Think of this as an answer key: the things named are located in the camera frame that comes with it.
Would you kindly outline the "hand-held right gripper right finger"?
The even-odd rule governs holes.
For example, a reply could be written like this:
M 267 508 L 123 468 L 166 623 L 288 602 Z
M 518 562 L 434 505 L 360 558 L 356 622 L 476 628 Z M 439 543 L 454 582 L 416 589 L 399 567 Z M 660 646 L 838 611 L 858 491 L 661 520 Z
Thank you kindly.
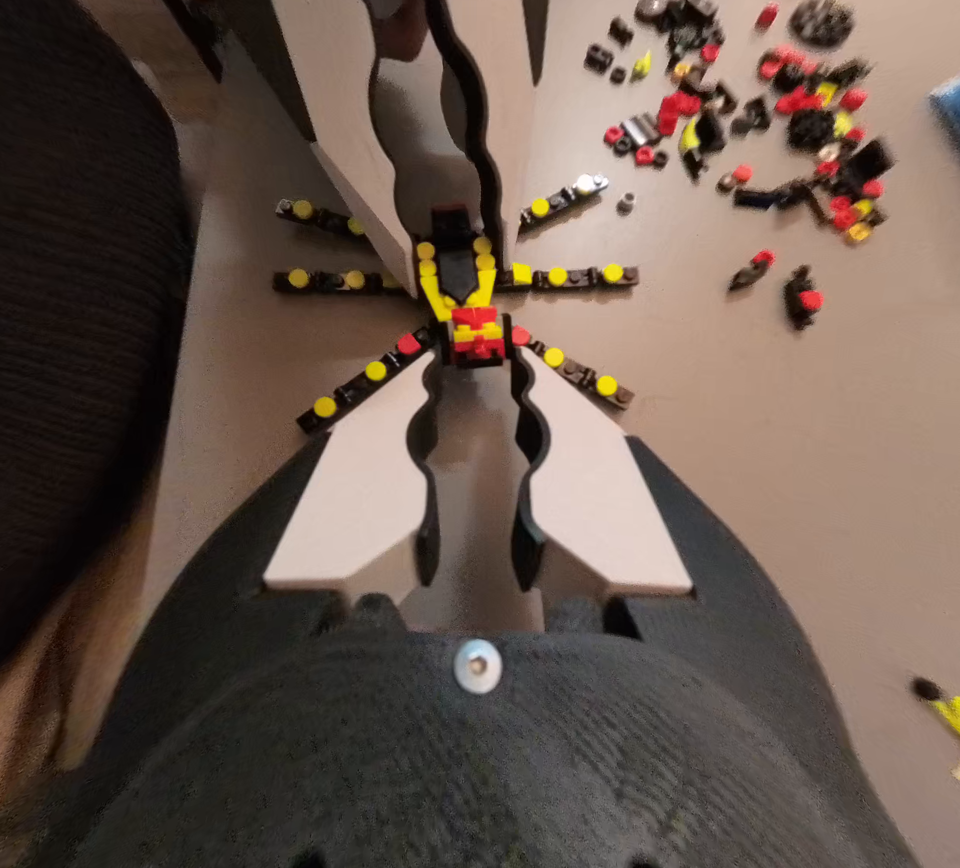
M 528 461 L 513 522 L 522 591 L 545 612 L 570 599 L 691 597 L 633 440 L 535 352 L 513 359 L 515 440 Z

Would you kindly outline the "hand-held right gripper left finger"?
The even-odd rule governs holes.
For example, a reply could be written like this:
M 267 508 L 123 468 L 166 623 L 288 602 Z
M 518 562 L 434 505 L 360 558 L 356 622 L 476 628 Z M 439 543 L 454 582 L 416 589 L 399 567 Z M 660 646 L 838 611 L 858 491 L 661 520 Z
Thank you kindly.
M 276 591 L 401 603 L 438 572 L 436 479 L 443 364 L 426 351 L 333 429 L 263 574 Z

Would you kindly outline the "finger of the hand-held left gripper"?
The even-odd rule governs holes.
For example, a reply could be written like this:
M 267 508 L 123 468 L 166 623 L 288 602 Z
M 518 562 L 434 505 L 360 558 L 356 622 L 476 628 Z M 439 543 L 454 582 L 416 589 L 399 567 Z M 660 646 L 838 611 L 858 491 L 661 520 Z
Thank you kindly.
M 499 262 L 516 253 L 535 91 L 522 0 L 426 0 L 431 32 L 463 103 L 463 151 Z
M 396 170 L 374 125 L 378 54 L 364 0 L 270 0 L 314 133 L 313 150 L 387 270 L 418 293 Z

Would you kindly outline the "red yellow lego spider head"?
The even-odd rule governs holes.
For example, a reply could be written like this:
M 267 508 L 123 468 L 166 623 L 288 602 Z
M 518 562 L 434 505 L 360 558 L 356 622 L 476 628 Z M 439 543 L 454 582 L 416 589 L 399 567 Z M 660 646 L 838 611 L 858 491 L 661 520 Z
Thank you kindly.
M 446 324 L 446 362 L 459 369 L 498 367 L 514 354 L 512 319 L 495 306 L 456 308 Z

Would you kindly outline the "yellow black lego spider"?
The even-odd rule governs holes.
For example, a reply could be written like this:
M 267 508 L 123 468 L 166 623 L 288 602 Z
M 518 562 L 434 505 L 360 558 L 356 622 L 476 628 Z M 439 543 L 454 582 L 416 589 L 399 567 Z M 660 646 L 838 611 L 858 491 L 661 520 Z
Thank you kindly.
M 522 229 L 539 227 L 556 216 L 569 214 L 594 203 L 609 187 L 604 174 L 580 175 L 574 182 L 553 194 L 535 199 L 521 212 Z M 365 231 L 354 216 L 331 212 L 308 199 L 282 198 L 274 209 L 276 217 L 299 227 L 317 229 L 342 238 L 365 238 Z M 513 261 L 501 266 L 494 242 L 475 229 L 464 206 L 436 208 L 431 212 L 431 231 L 414 245 L 417 294 L 425 303 L 431 321 L 411 333 L 403 334 L 381 357 L 365 364 L 364 369 L 330 393 L 314 400 L 296 424 L 307 436 L 332 428 L 354 409 L 374 395 L 384 384 L 426 351 L 436 350 L 447 363 L 446 323 L 456 308 L 495 306 L 495 295 L 530 295 L 564 292 L 627 290 L 639 284 L 639 270 L 633 265 L 608 262 L 601 266 L 569 268 L 554 266 L 534 269 Z M 286 296 L 399 296 L 401 283 L 386 271 L 366 272 L 351 269 L 328 272 L 293 267 L 272 275 L 271 287 Z M 546 364 L 574 387 L 593 395 L 608 406 L 627 410 L 634 393 L 613 375 L 570 358 L 556 346 L 535 340 L 529 331 L 512 322 L 513 351 L 530 348 Z

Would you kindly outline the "black red lego claw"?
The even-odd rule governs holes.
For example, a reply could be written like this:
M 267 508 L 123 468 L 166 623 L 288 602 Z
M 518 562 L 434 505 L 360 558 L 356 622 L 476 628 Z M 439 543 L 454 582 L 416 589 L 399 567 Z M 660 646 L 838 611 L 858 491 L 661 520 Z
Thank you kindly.
M 762 249 L 757 252 L 746 265 L 739 268 L 727 283 L 727 294 L 734 294 L 755 285 L 772 268 L 776 261 L 775 252 Z

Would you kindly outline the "black red lego clip assembly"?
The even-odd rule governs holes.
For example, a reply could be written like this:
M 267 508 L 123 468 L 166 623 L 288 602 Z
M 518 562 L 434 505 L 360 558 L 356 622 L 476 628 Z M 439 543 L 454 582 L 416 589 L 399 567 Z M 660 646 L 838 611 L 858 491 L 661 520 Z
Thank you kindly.
M 811 266 L 798 266 L 782 289 L 786 317 L 795 332 L 809 328 L 822 310 L 824 297 L 811 274 Z

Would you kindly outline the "pile of loose lego pieces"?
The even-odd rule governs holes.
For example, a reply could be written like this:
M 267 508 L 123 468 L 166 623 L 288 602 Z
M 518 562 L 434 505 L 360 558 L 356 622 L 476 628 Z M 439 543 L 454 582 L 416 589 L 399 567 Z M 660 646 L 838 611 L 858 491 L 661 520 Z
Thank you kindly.
M 795 44 L 769 47 L 757 57 L 754 77 L 763 91 L 739 99 L 726 81 L 711 77 L 727 33 L 716 0 L 638 0 L 632 18 L 611 19 L 606 41 L 587 46 L 583 66 L 613 85 L 638 83 L 654 69 L 653 53 L 627 65 L 638 30 L 664 40 L 664 77 L 670 91 L 656 112 L 618 119 L 604 132 L 615 157 L 637 168 L 664 169 L 676 139 L 676 155 L 692 185 L 710 170 L 712 156 L 730 140 L 765 133 L 775 118 L 785 122 L 786 146 L 816 156 L 807 176 L 771 189 L 752 188 L 753 169 L 740 165 L 718 179 L 716 190 L 734 205 L 756 211 L 809 208 L 822 225 L 849 243 L 870 238 L 882 224 L 882 181 L 894 161 L 881 139 L 866 142 L 858 122 L 868 98 L 862 83 L 872 65 L 862 58 L 831 63 L 820 53 L 843 46 L 856 26 L 855 12 L 840 0 L 802 0 L 790 15 Z

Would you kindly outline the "person's left hand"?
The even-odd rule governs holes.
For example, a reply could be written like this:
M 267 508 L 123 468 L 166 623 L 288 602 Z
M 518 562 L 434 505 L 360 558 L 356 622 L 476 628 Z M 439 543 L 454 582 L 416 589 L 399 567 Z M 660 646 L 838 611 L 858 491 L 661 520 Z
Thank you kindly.
M 389 17 L 373 18 L 371 25 L 380 59 L 413 62 L 429 33 L 425 0 L 404 0 Z

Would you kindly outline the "tan trousers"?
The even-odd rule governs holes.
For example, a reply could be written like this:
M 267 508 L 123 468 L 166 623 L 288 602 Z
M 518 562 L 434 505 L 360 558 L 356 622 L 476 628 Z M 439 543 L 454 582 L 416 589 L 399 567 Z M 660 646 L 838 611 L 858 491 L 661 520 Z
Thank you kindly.
M 2 819 L 90 752 L 145 621 L 153 528 L 139 511 L 2 664 Z

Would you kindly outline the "white blue instruction booklet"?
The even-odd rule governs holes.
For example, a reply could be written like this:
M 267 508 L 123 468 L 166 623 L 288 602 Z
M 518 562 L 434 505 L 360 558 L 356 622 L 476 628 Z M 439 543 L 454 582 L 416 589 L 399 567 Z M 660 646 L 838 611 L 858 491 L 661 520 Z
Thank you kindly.
M 959 75 L 941 83 L 928 95 L 934 116 L 951 147 L 959 152 Z

